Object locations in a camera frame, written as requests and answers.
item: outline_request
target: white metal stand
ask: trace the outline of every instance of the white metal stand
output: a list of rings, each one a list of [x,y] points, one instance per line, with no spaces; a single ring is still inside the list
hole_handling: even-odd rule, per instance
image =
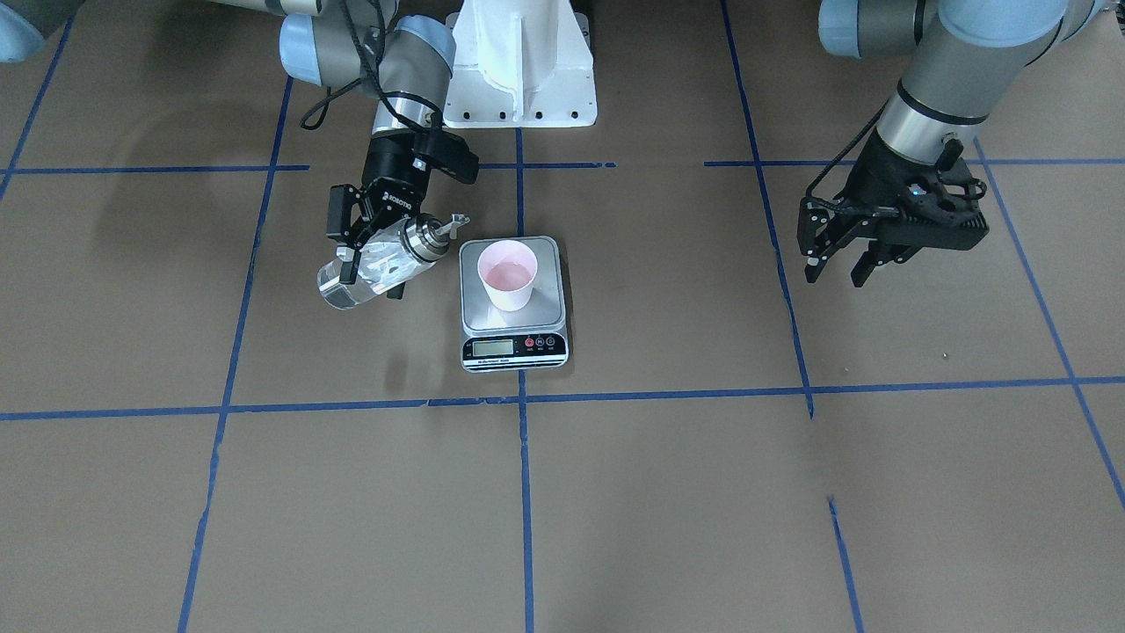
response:
[[[446,125],[580,127],[597,119],[594,57],[567,0],[465,0],[447,24],[457,58]]]

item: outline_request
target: digital scale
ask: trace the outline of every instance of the digital scale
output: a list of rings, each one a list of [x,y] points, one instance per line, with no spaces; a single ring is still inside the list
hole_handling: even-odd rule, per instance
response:
[[[480,252],[502,239],[461,244],[461,367],[469,372],[558,368],[570,358],[558,244],[547,236],[507,238],[526,244],[539,261],[531,299],[515,311],[493,305],[477,273]]]

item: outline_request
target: brown floor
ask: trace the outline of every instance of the brown floor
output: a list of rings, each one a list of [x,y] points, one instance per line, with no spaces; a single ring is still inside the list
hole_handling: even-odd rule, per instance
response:
[[[466,133],[425,201],[560,243],[574,356],[523,379],[460,369],[452,257],[320,298],[374,102],[300,130],[277,18],[100,0],[0,67],[0,632],[1125,631],[1113,15],[970,148],[987,239],[856,290],[796,201],[907,60],[624,4],[597,125]]]

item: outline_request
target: clear plastic bottle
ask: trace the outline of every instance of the clear plastic bottle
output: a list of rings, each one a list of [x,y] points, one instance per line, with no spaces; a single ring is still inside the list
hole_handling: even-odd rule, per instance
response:
[[[324,264],[316,275],[321,295],[338,309],[350,309],[425,272],[449,250],[457,226],[468,221],[454,215],[444,226],[429,214],[404,217],[379,230],[360,250],[354,283],[340,282],[343,262],[339,256]]]

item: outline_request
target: blue tape line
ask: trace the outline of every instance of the blue tape line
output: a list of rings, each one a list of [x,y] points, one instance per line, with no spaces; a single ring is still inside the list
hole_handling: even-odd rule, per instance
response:
[[[1090,377],[1078,379],[1083,386],[1125,385],[1125,377]],[[1070,379],[1024,379],[1010,381],[964,381],[948,383],[890,383],[857,386],[824,386],[813,387],[814,395],[832,394],[896,394],[909,391],[963,391],[978,389],[1023,389],[1036,387],[1063,387],[1071,385]],[[720,398],[762,398],[775,396],[802,396],[804,389],[764,388],[764,389],[727,389],[695,391],[639,391],[609,394],[565,394],[529,396],[528,403],[613,403],[630,400],[692,400]],[[495,396],[485,398],[446,398],[429,400],[356,400],[341,403],[291,403],[270,405],[231,405],[228,414],[299,414],[308,412],[350,412],[368,409],[411,409],[422,407],[474,407],[516,405],[518,396]],[[152,409],[89,409],[73,412],[18,412],[0,413],[0,422],[56,421],[83,418],[135,418],[160,416],[197,416],[220,413],[220,407],[163,407]]]
[[[3,199],[4,191],[8,190],[8,183],[11,182],[11,177],[16,165],[19,163],[19,156],[24,153],[24,145],[27,144],[27,136],[32,133],[32,126],[35,125],[35,117],[39,114],[39,106],[43,105],[43,97],[47,93],[47,88],[51,87],[51,80],[55,76],[55,69],[58,67],[58,60],[63,56],[63,48],[66,47],[66,42],[70,40],[70,31],[74,27],[74,17],[71,16],[66,20],[66,26],[63,28],[63,34],[58,38],[58,46],[55,47],[55,55],[51,58],[51,65],[47,66],[47,74],[43,76],[43,83],[39,84],[39,92],[35,96],[35,101],[32,103],[32,110],[27,112],[27,120],[24,121],[24,130],[19,135],[19,142],[16,143],[16,151],[11,154],[11,161],[8,162],[8,172],[4,173],[3,180],[0,181],[0,200]]]
[[[860,611],[860,596],[855,591],[855,577],[852,575],[852,560],[847,555],[847,544],[840,531],[839,513],[836,512],[836,498],[828,498],[828,512],[832,515],[832,532],[836,533],[836,550],[840,554],[840,567],[844,568],[844,582],[847,585],[847,599],[852,605],[852,620],[855,622],[855,633],[864,633],[863,613]]]
[[[289,110],[289,94],[292,92],[292,78],[286,78],[285,93],[281,96],[281,108],[278,112],[277,130],[273,135],[273,151],[270,155],[270,166],[278,163],[278,154],[281,151],[281,136],[285,133],[285,119]],[[238,309],[238,325],[234,332],[234,343],[231,346],[231,363],[226,374],[226,387],[223,390],[223,406],[218,416],[218,424],[215,425],[215,442],[212,445],[210,467],[207,472],[207,501],[204,504],[204,512],[199,516],[199,524],[196,527],[195,546],[191,551],[191,564],[188,567],[188,580],[183,588],[183,603],[180,606],[180,621],[177,627],[178,633],[187,633],[188,620],[191,615],[191,602],[196,593],[196,579],[199,576],[199,560],[202,557],[204,540],[207,536],[207,522],[210,518],[212,501],[215,498],[215,481],[218,477],[219,447],[223,445],[223,437],[226,434],[226,421],[231,407],[231,397],[234,392],[234,378],[238,371],[238,353],[242,349],[242,337],[246,328],[246,313],[250,309],[250,295],[254,287],[254,263],[258,259],[258,247],[262,242],[262,227],[266,225],[266,214],[270,206],[270,196],[273,192],[273,177],[276,171],[270,169],[266,177],[266,188],[262,191],[262,204],[258,210],[258,225],[254,228],[254,242],[250,250],[250,263],[246,266],[246,281],[242,290],[242,306]]]
[[[1106,443],[1101,437],[1101,431],[1098,429],[1098,424],[1094,419],[1094,414],[1090,412],[1090,407],[1086,401],[1086,395],[1082,394],[1082,387],[1078,381],[1078,377],[1074,374],[1074,367],[1070,362],[1070,358],[1066,356],[1066,349],[1063,347],[1062,337],[1059,336],[1059,329],[1055,328],[1054,319],[1051,316],[1051,310],[1047,308],[1046,298],[1043,296],[1043,290],[1040,287],[1040,282],[1035,279],[1035,272],[1032,271],[1030,261],[1027,259],[1027,253],[1024,251],[1024,244],[1019,241],[1019,235],[1016,234],[1016,225],[1011,220],[1011,215],[1008,212],[1008,205],[1004,201],[1004,195],[1000,192],[1000,187],[997,184],[996,175],[992,173],[992,166],[990,164],[988,155],[984,153],[984,147],[981,146],[980,138],[975,138],[973,143],[976,145],[976,152],[981,156],[981,164],[984,166],[984,173],[988,175],[989,184],[992,187],[992,195],[996,196],[997,206],[1000,207],[1000,214],[1004,216],[1004,223],[1008,226],[1008,233],[1011,235],[1011,241],[1016,244],[1016,253],[1019,255],[1019,262],[1024,265],[1024,272],[1027,274],[1027,280],[1032,283],[1032,289],[1035,291],[1035,300],[1040,304],[1040,309],[1043,311],[1043,319],[1047,324],[1047,329],[1051,331],[1051,338],[1054,341],[1055,350],[1059,351],[1059,358],[1062,359],[1063,368],[1066,370],[1066,377],[1070,379],[1071,387],[1074,390],[1074,397],[1078,398],[1079,407],[1082,409],[1082,416],[1086,417],[1086,425],[1090,429],[1090,435],[1094,437],[1094,443],[1098,447],[1098,453],[1101,455],[1101,463],[1105,464],[1106,471],[1109,473],[1109,481],[1113,482],[1114,490],[1117,492],[1117,500],[1120,503],[1122,508],[1125,509],[1125,487],[1122,486],[1120,477],[1117,474],[1117,469],[1114,467],[1114,461],[1109,456],[1109,450],[1106,447]]]
[[[26,421],[81,421],[91,418],[206,416],[218,413],[218,407],[156,407],[152,409],[91,409],[88,412],[27,412],[18,414],[0,414],[0,423],[19,423]]]
[[[531,463],[528,456],[528,373],[520,370],[520,488],[523,496],[523,621],[536,633],[536,593],[531,549]]]
[[[568,394],[529,396],[528,403],[605,403],[630,400],[691,400],[699,398],[760,398],[766,396],[803,396],[804,388],[723,389],[698,391],[636,391],[618,394]]]
[[[705,160],[703,166],[826,166],[830,160]],[[840,165],[855,164],[854,160],[842,160]]]
[[[1079,385],[1125,385],[1125,377],[1096,377],[1078,379]]]
[[[750,153],[754,155],[754,169],[757,171],[758,189],[762,192],[762,206],[766,212],[766,225],[770,227],[770,243],[773,244],[774,256],[777,260],[777,278],[781,280],[782,296],[785,297],[785,306],[789,308],[789,323],[793,331],[793,352],[796,354],[796,368],[801,372],[801,386],[804,387],[804,399],[809,406],[809,417],[816,416],[816,405],[812,400],[812,389],[809,385],[809,370],[804,363],[804,350],[801,346],[801,333],[796,327],[796,311],[793,309],[793,297],[789,291],[789,281],[785,278],[785,261],[781,254],[781,245],[777,242],[777,227],[774,223],[773,208],[770,204],[770,190],[766,188],[765,172],[762,170],[762,153],[758,151],[757,134],[754,133],[754,119],[750,116],[750,101],[746,97],[746,85],[742,83],[742,69],[738,62],[738,48],[735,45],[735,34],[730,28],[730,12],[727,10],[727,0],[719,0],[722,9],[722,22],[727,29],[727,45],[730,47],[730,62],[735,66],[735,79],[738,81],[738,96],[742,101],[742,117],[746,119],[746,134],[750,139]]]
[[[524,169],[613,169],[615,162],[525,162]]]
[[[515,405],[514,396],[493,398],[446,398],[430,400],[356,400],[348,403],[295,403],[290,405],[232,405],[231,414],[297,414],[307,412],[356,412],[369,409],[417,409],[422,407],[474,407]]]
[[[519,162],[483,162],[480,169],[613,169],[616,165],[615,162],[525,162],[522,165]]]
[[[227,171],[308,171],[307,164],[279,164],[277,166],[268,164],[201,164],[183,166],[33,166],[14,170],[20,175],[42,175],[55,173],[198,173],[198,172],[227,172]]]
[[[703,166],[755,166],[760,164],[762,166],[825,166],[830,164],[830,160],[706,160],[703,161]],[[980,159],[965,159],[969,164],[983,164]],[[1017,164],[1017,165],[1036,165],[1036,164],[1125,164],[1125,159],[1118,157],[1079,157],[1079,159],[989,159],[990,164]],[[855,164],[854,160],[842,160],[840,165],[849,166]]]
[[[894,394],[901,391],[964,391],[973,389],[1019,389],[1029,387],[1063,387],[1070,379],[1026,379],[1014,381],[965,381],[951,383],[892,383],[861,386],[827,386],[812,388],[813,394]]]
[[[1125,164],[1125,157],[1102,157],[1102,159],[988,159],[989,164]]]
[[[515,234],[523,236],[523,129],[520,127],[515,128]]]

